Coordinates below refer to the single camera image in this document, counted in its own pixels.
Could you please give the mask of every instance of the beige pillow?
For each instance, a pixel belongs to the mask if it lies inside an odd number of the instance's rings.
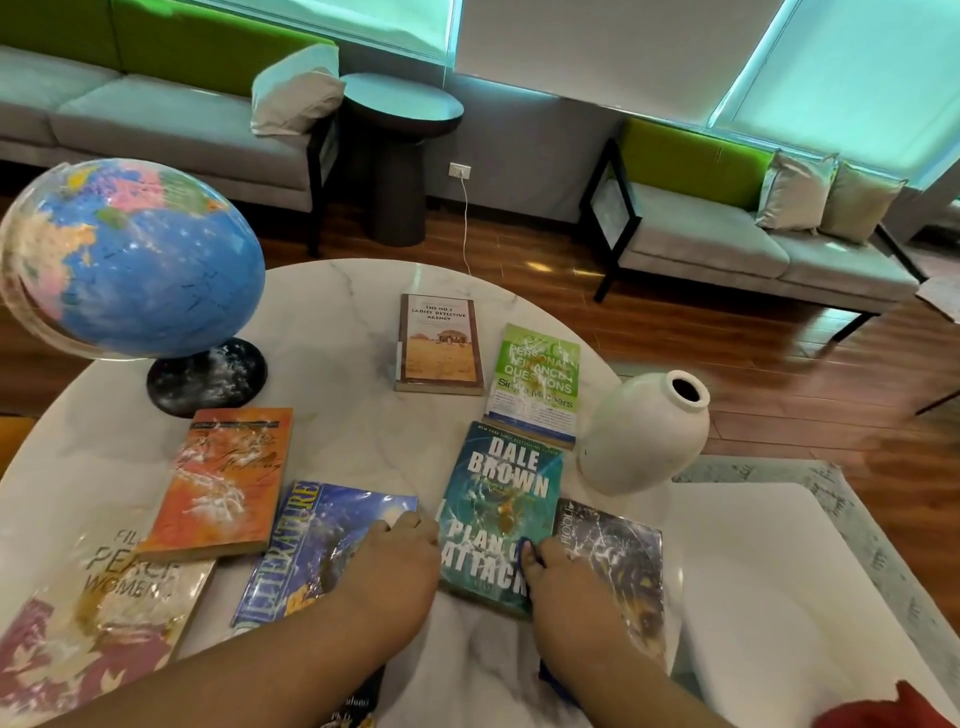
[[[865,243],[907,180],[891,180],[840,164],[827,197],[820,232]]]
[[[767,230],[816,230],[824,216],[837,155],[800,159],[777,151],[760,190],[756,223]]]

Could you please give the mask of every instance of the white cable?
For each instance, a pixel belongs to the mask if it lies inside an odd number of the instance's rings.
[[[472,276],[473,273],[470,272],[470,264],[467,263],[467,207],[469,201],[467,200],[467,185],[462,177],[460,178],[460,186],[464,188],[464,265],[467,266],[467,275]]]

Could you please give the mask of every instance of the globe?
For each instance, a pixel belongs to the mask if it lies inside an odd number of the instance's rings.
[[[61,164],[0,223],[0,295],[18,321],[64,352],[157,359],[148,392],[171,414],[238,406],[263,386],[262,354],[233,337],[265,277],[243,215],[149,161]]]

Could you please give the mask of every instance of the blue book cover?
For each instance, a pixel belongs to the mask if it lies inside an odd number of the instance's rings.
[[[253,570],[231,626],[244,632],[291,615],[336,586],[374,521],[393,523],[417,508],[413,496],[387,496],[299,480],[280,502],[270,546]],[[330,719],[370,728],[383,668]]]
[[[471,424],[437,514],[442,584],[508,614],[529,615],[518,544],[550,535],[563,469],[556,448]]]

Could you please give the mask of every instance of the area rug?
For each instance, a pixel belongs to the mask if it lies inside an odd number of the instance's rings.
[[[701,455],[680,483],[800,483],[812,493],[953,703],[960,707],[960,639],[837,466],[822,460]]]

